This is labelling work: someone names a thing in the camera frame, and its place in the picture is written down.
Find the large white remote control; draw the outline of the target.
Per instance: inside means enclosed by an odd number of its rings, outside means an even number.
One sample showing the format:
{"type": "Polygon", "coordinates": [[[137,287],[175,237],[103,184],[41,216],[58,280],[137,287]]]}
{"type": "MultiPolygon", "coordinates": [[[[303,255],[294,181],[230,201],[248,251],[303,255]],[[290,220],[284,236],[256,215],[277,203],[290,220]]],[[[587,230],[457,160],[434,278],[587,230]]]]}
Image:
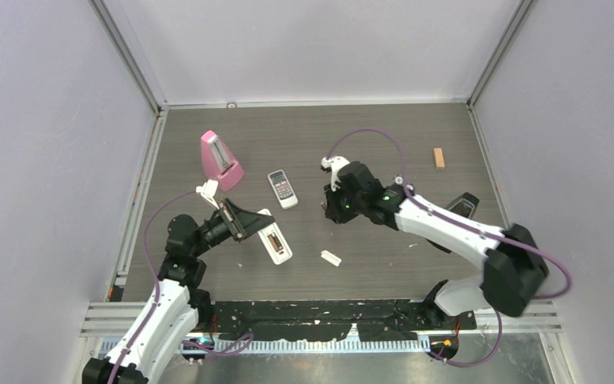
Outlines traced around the large white remote control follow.
{"type": "Polygon", "coordinates": [[[274,222],[259,230],[257,234],[275,265],[279,266],[291,259],[293,252],[278,224],[274,222]]]}

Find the small white remote control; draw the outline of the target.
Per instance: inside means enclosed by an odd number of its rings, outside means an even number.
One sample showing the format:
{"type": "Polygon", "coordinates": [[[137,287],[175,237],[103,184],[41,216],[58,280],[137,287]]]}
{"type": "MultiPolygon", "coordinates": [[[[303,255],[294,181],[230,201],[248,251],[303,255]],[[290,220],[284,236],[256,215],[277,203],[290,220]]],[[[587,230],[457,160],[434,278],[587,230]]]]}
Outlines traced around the small white remote control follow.
{"type": "Polygon", "coordinates": [[[295,191],[283,170],[270,172],[267,178],[282,209],[286,210],[298,204],[295,191]]]}

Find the white battery cover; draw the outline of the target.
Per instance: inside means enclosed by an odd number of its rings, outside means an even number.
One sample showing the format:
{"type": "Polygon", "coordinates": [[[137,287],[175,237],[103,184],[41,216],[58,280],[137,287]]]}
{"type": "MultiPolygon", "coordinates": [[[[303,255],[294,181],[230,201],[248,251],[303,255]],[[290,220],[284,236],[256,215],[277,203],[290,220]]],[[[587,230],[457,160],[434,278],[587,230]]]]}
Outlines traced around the white battery cover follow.
{"type": "Polygon", "coordinates": [[[327,250],[323,250],[321,252],[321,257],[334,266],[339,266],[342,262],[342,260],[338,256],[327,250]]]}

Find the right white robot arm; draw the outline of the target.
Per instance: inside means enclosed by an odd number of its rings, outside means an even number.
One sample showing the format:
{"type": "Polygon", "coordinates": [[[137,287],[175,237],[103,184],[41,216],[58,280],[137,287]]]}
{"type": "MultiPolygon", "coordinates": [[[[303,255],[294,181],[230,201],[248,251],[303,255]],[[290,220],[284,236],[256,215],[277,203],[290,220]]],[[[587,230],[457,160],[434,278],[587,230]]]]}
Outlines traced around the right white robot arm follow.
{"type": "Polygon", "coordinates": [[[549,274],[530,232],[523,226],[490,226],[436,206],[407,180],[383,186],[369,168],[342,156],[321,160],[329,174],[323,205],[327,219],[345,224],[358,216],[415,234],[439,250],[460,255],[479,269],[461,280],[439,282],[425,297],[427,323],[445,328],[457,315],[491,307],[509,317],[523,314],[549,274]]]}

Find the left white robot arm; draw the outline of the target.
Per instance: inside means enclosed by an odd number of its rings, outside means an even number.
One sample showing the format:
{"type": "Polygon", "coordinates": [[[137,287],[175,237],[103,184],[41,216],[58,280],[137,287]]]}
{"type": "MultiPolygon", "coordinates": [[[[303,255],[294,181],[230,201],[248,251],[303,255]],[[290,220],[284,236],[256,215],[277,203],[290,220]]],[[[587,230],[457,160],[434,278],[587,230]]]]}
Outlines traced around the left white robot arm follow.
{"type": "Polygon", "coordinates": [[[200,289],[207,265],[200,257],[228,239],[242,242],[275,224],[271,213],[246,210],[226,198],[209,219],[197,223],[188,214],[167,226],[165,258],[152,271],[153,290],[118,344],[83,367],[83,383],[157,383],[192,330],[206,330],[214,306],[200,289]]]}

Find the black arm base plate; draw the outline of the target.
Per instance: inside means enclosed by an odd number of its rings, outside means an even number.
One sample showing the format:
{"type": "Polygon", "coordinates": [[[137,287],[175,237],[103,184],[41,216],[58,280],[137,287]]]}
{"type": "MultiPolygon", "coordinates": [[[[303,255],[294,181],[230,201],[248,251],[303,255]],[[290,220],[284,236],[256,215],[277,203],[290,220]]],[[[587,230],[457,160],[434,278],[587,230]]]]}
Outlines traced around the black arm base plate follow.
{"type": "Polygon", "coordinates": [[[217,301],[200,317],[195,331],[233,341],[252,334],[255,341],[341,341],[356,329],[363,342],[410,341],[419,331],[451,334],[475,330],[464,313],[434,326],[418,301],[408,299],[217,301]]]}

